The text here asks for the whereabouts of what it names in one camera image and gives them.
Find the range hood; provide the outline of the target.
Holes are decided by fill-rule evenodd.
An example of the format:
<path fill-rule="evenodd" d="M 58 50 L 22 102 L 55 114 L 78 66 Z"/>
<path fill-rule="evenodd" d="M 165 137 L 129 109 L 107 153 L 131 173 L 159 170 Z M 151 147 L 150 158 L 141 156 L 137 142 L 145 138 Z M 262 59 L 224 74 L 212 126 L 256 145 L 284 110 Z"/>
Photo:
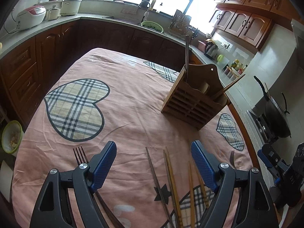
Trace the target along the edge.
<path fill-rule="evenodd" d="M 295 19 L 292 19 L 291 26 L 296 40 L 299 66 L 304 69 L 304 25 Z"/>

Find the chopsticks standing in holder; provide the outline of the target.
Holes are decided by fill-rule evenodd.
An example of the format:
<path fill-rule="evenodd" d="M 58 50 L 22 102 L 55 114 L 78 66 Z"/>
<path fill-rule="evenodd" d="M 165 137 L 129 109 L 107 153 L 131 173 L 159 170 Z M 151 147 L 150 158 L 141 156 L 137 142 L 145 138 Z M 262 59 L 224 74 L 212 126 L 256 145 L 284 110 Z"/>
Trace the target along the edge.
<path fill-rule="evenodd" d="M 228 91 L 228 89 L 230 89 L 232 86 L 234 86 L 238 81 L 240 81 L 246 74 L 241 75 L 239 78 L 233 80 L 232 83 L 228 84 L 226 87 L 224 87 L 223 89 L 221 89 L 219 92 L 217 92 L 216 94 L 214 94 L 211 99 L 215 100 L 218 97 L 220 97 L 223 93 L 225 93 L 226 91 Z"/>

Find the steel electric kettle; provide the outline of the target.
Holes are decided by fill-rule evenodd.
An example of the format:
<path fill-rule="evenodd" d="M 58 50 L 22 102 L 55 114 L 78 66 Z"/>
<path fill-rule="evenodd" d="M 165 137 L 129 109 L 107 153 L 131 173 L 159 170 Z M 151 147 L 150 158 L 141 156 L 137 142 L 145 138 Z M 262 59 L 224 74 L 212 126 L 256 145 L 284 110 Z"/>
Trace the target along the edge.
<path fill-rule="evenodd" d="M 218 46 L 212 40 L 207 40 L 204 55 L 207 56 L 209 59 L 213 59 L 218 49 Z"/>

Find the gas stove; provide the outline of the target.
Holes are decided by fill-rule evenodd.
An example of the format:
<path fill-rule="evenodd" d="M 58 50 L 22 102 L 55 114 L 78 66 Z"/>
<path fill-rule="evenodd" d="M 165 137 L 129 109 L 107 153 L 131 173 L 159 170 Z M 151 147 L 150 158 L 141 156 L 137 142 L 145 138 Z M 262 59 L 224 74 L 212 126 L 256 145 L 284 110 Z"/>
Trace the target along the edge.
<path fill-rule="evenodd" d="M 263 144 L 273 144 L 279 139 L 277 135 L 271 132 L 266 122 L 266 116 L 263 113 L 259 116 L 257 116 L 257 114 L 251 110 L 247 110 L 246 113 L 248 114 L 251 122 L 253 123 L 253 126 L 257 130 L 258 135 Z"/>

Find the dark wooden chopstick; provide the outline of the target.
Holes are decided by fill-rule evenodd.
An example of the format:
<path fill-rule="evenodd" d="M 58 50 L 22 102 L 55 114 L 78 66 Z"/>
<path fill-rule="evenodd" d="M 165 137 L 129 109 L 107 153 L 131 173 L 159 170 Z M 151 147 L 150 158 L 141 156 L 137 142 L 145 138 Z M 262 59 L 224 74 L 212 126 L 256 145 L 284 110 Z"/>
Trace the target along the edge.
<path fill-rule="evenodd" d="M 168 152 L 167 147 L 165 147 L 165 149 L 163 149 L 163 154 L 164 154 L 164 160 L 165 160 L 169 187 L 170 187 L 171 194 L 172 194 L 172 203 L 173 203 L 173 208 L 174 208 L 174 213 L 175 213 L 176 225 L 177 225 L 177 227 L 182 227 L 182 224 L 181 224 L 182 220 L 178 213 L 179 201 L 178 201 L 177 191 L 176 191 L 176 187 L 175 187 L 174 174 L 173 174 L 173 170 L 171 167 L 171 162 L 169 160 L 169 152 Z"/>

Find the dark brown chopstick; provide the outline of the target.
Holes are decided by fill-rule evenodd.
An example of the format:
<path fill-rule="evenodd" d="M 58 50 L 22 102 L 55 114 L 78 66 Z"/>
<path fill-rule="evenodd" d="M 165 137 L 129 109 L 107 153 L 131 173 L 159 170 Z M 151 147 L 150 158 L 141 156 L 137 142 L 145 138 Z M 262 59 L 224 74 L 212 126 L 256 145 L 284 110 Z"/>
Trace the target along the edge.
<path fill-rule="evenodd" d="M 145 147 L 145 150 L 146 150 L 146 153 L 147 153 L 148 162 L 149 162 L 149 166 L 150 166 L 150 169 L 151 169 L 151 174 L 152 174 L 152 176 L 153 176 L 153 179 L 154 179 L 156 188 L 157 188 L 158 193 L 159 193 L 159 196 L 160 196 L 160 198 L 161 198 L 161 203 L 162 203 L 163 209 L 164 209 L 164 211 L 165 211 L 167 220 L 169 221 L 170 227 L 174 227 L 172 218 L 171 218 L 171 216 L 170 216 L 170 214 L 169 214 L 169 210 L 168 210 L 168 208 L 167 208 L 167 205 L 166 205 L 166 203 L 165 203 L 164 196 L 163 196 L 162 191 L 161 191 L 161 187 L 160 187 L 159 181 L 158 181 L 157 176 L 156 176 L 156 173 L 155 173 L 155 169 L 154 169 L 153 163 L 152 163 L 152 161 L 151 161 L 151 157 L 150 157 L 148 148 Z"/>

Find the white red rice cooker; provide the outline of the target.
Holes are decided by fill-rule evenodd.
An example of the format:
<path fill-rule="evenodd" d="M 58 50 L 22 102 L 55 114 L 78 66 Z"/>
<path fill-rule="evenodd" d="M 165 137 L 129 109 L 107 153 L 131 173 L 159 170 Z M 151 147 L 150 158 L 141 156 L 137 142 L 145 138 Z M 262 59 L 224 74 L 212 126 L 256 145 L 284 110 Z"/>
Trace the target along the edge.
<path fill-rule="evenodd" d="M 42 23 L 45 18 L 46 8 L 44 6 L 31 6 L 17 14 L 16 30 L 26 30 Z"/>

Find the pink container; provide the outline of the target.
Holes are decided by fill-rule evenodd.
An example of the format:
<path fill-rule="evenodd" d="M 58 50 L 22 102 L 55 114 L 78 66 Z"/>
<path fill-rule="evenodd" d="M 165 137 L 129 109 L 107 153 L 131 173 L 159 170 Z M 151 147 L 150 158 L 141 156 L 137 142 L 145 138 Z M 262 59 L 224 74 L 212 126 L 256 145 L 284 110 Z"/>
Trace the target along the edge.
<path fill-rule="evenodd" d="M 205 52 L 206 50 L 205 50 L 205 48 L 206 48 L 206 41 L 200 41 L 200 40 L 198 40 L 198 49 L 200 50 L 200 51 L 202 51 L 202 52 Z"/>

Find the condiment bottles group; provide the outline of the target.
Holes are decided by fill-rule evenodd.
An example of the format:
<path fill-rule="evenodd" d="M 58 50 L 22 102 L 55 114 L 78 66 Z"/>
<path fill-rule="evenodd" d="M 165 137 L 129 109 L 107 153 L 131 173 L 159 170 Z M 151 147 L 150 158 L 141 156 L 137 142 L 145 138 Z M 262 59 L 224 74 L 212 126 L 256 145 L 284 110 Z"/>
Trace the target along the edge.
<path fill-rule="evenodd" d="M 238 59 L 235 59 L 233 63 L 226 65 L 224 74 L 227 75 L 230 80 L 235 80 L 245 72 L 247 67 L 248 65 L 243 65 Z"/>

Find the dish drying rack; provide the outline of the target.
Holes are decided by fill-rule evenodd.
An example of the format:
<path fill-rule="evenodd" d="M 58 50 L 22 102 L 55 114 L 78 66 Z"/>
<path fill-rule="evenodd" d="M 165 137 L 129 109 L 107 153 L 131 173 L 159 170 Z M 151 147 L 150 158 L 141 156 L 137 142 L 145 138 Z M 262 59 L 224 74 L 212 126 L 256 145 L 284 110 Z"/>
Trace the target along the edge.
<path fill-rule="evenodd" d="M 191 19 L 191 16 L 185 15 L 177 9 L 169 25 L 169 32 L 180 38 L 189 35 L 191 40 L 194 40 L 198 36 L 199 30 L 190 25 Z"/>

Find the green round lid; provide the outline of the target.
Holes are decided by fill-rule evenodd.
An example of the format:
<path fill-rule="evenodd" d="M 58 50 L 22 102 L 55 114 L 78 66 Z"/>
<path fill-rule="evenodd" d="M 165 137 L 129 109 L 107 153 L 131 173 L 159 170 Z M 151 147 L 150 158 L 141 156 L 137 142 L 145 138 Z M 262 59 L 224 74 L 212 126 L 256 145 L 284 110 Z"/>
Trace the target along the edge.
<path fill-rule="evenodd" d="M 224 58 L 223 55 L 219 55 L 219 56 L 217 57 L 217 61 L 218 61 L 218 62 L 221 62 L 221 61 L 223 60 L 223 58 Z"/>

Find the upper wooden wall cabinets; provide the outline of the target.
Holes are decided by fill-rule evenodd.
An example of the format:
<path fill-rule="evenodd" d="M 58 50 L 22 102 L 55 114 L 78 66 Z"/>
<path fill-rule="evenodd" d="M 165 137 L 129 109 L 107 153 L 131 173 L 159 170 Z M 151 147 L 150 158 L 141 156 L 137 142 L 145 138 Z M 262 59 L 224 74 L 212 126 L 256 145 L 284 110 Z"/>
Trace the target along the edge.
<path fill-rule="evenodd" d="M 260 51 L 274 24 L 288 30 L 303 22 L 290 0 L 215 0 L 210 22 L 215 30 L 252 52 Z"/>

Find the wooden utensil holder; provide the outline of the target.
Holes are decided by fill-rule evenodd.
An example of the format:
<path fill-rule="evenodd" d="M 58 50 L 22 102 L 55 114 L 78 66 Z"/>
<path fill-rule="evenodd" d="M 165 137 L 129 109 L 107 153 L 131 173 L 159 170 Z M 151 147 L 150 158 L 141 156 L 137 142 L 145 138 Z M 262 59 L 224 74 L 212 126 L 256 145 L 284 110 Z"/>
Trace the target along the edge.
<path fill-rule="evenodd" d="M 169 113 L 200 130 L 229 102 L 214 64 L 183 67 L 164 100 Z"/>

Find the pink heart-patterned tablecloth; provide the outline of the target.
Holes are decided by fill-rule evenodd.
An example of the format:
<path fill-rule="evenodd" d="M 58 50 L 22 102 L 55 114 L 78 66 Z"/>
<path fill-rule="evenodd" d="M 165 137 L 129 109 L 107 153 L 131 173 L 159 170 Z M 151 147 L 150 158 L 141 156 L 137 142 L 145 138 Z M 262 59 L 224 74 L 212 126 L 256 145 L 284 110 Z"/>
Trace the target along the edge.
<path fill-rule="evenodd" d="M 168 227 L 156 199 L 154 179 L 168 188 L 163 150 L 169 151 L 183 225 L 190 225 L 189 176 L 196 177 L 191 143 L 199 140 L 220 162 L 248 170 L 245 145 L 231 146 L 220 132 L 232 120 L 223 108 L 202 129 L 162 113 L 172 83 L 143 60 L 103 48 L 78 59 L 51 88 L 31 119 L 19 146 L 12 180 L 12 204 L 21 227 L 29 227 L 35 202 L 53 168 L 77 167 L 74 148 L 87 158 L 113 141 L 117 154 L 100 195 L 125 227 Z"/>

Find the lower wooden base cabinets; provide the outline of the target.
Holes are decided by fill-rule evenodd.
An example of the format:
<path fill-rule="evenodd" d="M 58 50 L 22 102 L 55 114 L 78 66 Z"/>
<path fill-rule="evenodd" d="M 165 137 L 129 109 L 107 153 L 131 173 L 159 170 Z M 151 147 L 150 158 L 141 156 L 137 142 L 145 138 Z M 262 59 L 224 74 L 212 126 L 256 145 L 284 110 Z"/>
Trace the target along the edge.
<path fill-rule="evenodd" d="M 180 71 L 183 46 L 127 25 L 77 20 L 47 29 L 1 58 L 1 104 L 26 128 L 43 97 L 88 51 L 105 48 Z"/>

